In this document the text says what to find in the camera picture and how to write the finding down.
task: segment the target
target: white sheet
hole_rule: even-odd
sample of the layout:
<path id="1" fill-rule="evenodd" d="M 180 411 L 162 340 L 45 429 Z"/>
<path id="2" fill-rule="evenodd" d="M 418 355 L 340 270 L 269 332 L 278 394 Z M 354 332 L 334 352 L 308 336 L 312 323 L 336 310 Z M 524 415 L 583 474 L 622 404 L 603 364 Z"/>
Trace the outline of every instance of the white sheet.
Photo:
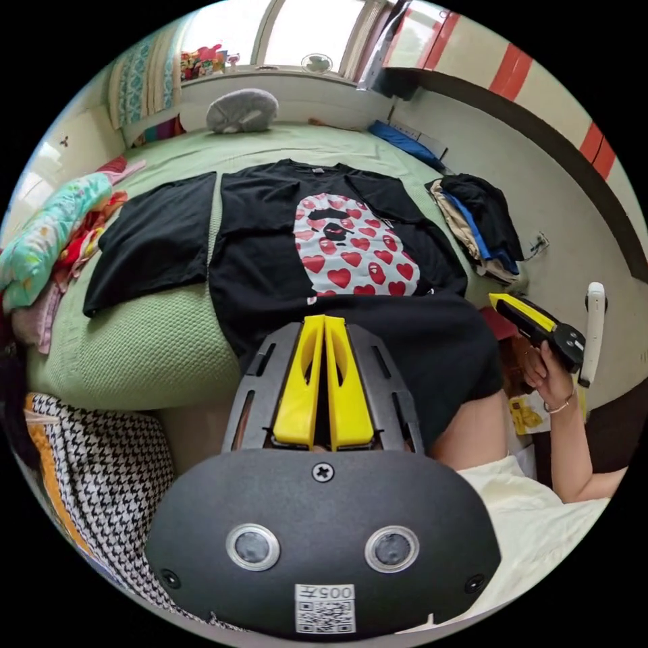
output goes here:
<path id="1" fill-rule="evenodd" d="M 527 592 L 576 547 L 609 502 L 563 504 L 551 489 L 526 477 L 514 456 L 460 474 L 488 508 L 502 562 L 469 611 L 440 625 L 486 612 Z M 432 621 L 407 632 L 438 627 Z"/>

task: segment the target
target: bracelet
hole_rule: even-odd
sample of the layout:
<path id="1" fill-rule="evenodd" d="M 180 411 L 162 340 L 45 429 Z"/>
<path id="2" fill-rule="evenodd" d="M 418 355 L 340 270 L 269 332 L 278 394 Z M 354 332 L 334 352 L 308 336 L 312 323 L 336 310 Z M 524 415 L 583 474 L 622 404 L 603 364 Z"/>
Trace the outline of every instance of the bracelet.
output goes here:
<path id="1" fill-rule="evenodd" d="M 553 416 L 553 414 L 557 414 L 557 413 L 563 411 L 563 409 L 565 409 L 565 407 L 569 407 L 569 403 L 571 403 L 571 401 L 572 401 L 572 399 L 573 399 L 573 397 L 574 397 L 575 395 L 576 395 L 576 386 L 574 385 L 574 391 L 573 391 L 573 392 L 571 393 L 571 395 L 567 398 L 567 400 L 564 402 L 564 404 L 561 405 L 560 407 L 557 407 L 555 410 L 550 410 L 550 409 L 547 407 L 547 404 L 544 403 L 543 406 L 544 406 L 544 408 L 545 408 L 546 413 L 548 413 L 548 414 L 550 414 L 550 415 Z"/>

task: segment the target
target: person's arm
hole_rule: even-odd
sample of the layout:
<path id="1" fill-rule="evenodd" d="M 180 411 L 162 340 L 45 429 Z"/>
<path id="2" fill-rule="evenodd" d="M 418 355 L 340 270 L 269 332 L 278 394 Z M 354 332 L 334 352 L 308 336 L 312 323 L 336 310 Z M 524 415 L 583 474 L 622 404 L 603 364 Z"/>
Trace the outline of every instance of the person's arm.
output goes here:
<path id="1" fill-rule="evenodd" d="M 526 382 L 538 390 L 551 415 L 551 479 L 553 490 L 565 503 L 599 500 L 615 494 L 626 468 L 595 474 L 585 422 L 574 392 L 572 377 L 544 342 L 540 351 L 529 347 L 524 358 Z"/>
<path id="2" fill-rule="evenodd" d="M 585 424 L 575 395 L 565 409 L 551 416 L 550 435 L 553 490 L 565 504 L 613 496 L 626 468 L 593 472 Z"/>

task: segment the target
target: green bedspread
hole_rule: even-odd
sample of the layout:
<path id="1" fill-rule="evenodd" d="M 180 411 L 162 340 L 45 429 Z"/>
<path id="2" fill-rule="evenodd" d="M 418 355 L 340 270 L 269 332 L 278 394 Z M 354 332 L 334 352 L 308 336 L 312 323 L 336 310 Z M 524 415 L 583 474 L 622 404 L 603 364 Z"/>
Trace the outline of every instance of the green bedspread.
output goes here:
<path id="1" fill-rule="evenodd" d="M 262 134 L 216 136 L 206 131 L 156 142 L 128 153 L 146 167 L 120 183 L 132 198 L 164 182 L 207 171 L 239 171 L 285 158 L 351 167 L 400 178 L 422 212 L 441 227 L 443 217 L 424 189 L 439 177 L 425 164 L 365 133 L 306 125 L 278 125 Z M 221 221 L 220 177 L 209 246 Z M 487 303 L 494 285 L 468 272 L 467 298 Z M 82 313 L 86 288 L 99 256 L 90 260 L 61 301 L 48 356 L 30 351 L 29 388 L 81 408 L 152 410 L 199 402 L 218 404 L 238 382 L 236 359 L 213 311 L 207 286 L 178 288 L 117 306 L 92 320 Z"/>

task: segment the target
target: curtain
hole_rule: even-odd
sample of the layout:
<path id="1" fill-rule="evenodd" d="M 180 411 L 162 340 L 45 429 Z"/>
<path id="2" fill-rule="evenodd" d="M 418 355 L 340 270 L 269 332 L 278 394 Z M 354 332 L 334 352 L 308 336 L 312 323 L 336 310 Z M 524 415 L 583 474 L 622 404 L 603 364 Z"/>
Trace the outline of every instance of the curtain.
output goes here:
<path id="1" fill-rule="evenodd" d="M 108 85 L 113 128 L 162 112 L 180 103 L 180 50 L 194 14 L 144 38 L 115 62 Z"/>
<path id="2" fill-rule="evenodd" d="M 407 74 L 402 70 L 384 67 L 389 48 L 398 33 L 398 28 L 405 19 L 410 4 L 410 0 L 399 0 L 394 5 L 385 28 L 378 38 L 378 42 L 358 81 L 358 90 L 372 90 L 389 99 L 398 97 L 404 101 L 409 101 L 416 92 L 418 82 L 411 74 Z"/>

